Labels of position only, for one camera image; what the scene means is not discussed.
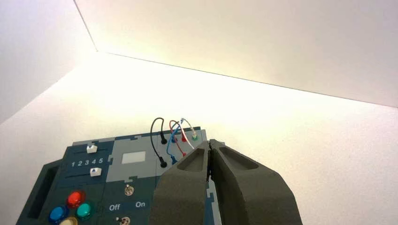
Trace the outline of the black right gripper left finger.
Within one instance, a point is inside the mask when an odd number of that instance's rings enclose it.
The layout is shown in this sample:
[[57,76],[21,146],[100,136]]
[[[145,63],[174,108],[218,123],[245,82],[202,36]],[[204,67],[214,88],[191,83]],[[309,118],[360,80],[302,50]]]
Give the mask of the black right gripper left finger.
[[209,151],[208,141],[203,141],[162,174],[153,195],[150,225],[204,223]]

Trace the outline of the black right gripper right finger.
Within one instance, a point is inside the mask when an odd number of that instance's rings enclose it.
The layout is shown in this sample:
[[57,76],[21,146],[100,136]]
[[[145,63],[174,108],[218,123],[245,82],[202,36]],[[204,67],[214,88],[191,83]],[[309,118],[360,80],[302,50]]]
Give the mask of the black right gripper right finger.
[[278,172],[215,139],[209,145],[222,224],[302,224],[295,196]]

